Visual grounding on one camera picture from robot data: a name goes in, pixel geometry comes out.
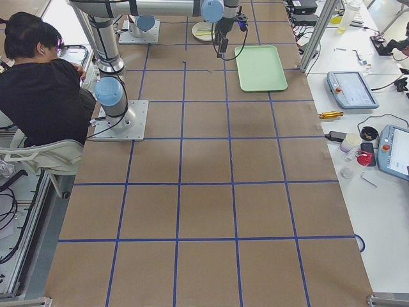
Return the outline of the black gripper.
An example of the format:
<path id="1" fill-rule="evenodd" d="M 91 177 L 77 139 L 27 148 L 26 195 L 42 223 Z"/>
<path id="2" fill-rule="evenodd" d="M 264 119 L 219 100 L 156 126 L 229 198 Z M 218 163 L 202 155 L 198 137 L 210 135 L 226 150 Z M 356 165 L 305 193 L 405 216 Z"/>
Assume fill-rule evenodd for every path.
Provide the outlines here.
<path id="1" fill-rule="evenodd" d="M 234 18 L 223 17 L 216 23 L 213 44 L 218 45 L 217 49 L 218 58 L 223 58 L 229 42 L 227 35 L 232 30 L 233 24 L 238 21 L 239 20 L 237 17 Z"/>

